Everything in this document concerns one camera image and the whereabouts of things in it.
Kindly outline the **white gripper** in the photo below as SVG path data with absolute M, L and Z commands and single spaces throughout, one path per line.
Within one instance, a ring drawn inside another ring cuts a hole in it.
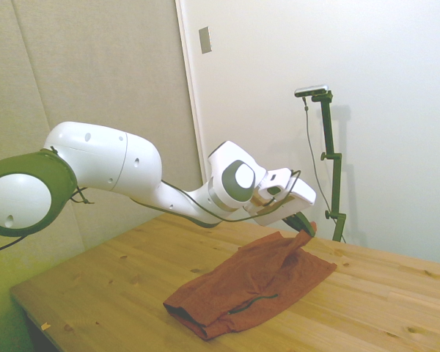
M 316 192 L 300 178 L 283 183 L 262 181 L 254 190 L 247 213 L 262 226 L 283 220 L 297 232 L 314 235 L 314 227 L 301 211 L 313 206 L 316 197 Z

